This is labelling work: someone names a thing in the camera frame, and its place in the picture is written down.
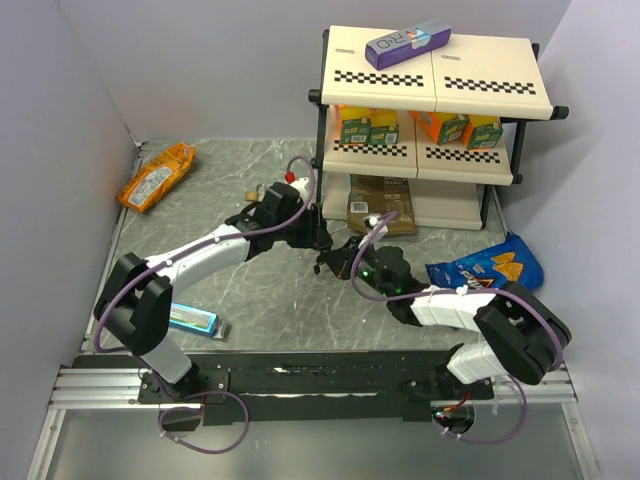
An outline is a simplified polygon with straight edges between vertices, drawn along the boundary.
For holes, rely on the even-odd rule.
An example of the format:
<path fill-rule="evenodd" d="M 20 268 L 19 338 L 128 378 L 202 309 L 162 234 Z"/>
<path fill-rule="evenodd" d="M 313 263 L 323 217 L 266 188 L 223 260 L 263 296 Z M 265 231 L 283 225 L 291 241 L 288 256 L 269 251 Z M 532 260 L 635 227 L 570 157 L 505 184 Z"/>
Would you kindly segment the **brass padlock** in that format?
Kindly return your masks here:
<path fill-rule="evenodd" d="M 264 184 L 258 184 L 255 188 L 251 190 L 247 190 L 245 192 L 244 200 L 247 203 L 258 202 L 261 200 L 263 194 L 266 191 L 266 187 Z"/>

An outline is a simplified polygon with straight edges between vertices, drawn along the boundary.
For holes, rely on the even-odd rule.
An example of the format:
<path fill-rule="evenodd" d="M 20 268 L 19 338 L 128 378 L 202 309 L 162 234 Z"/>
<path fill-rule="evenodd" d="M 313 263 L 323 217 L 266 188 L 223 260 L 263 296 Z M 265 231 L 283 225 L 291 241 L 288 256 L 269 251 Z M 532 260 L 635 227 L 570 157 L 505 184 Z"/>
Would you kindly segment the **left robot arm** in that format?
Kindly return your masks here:
<path fill-rule="evenodd" d="M 148 258 L 122 256 L 95 304 L 98 328 L 151 368 L 172 400 L 191 399 L 202 382 L 198 366 L 168 334 L 174 295 L 278 242 L 294 249 L 329 249 L 326 223 L 311 204 L 315 186 L 309 177 L 276 182 L 261 200 L 191 243 Z"/>

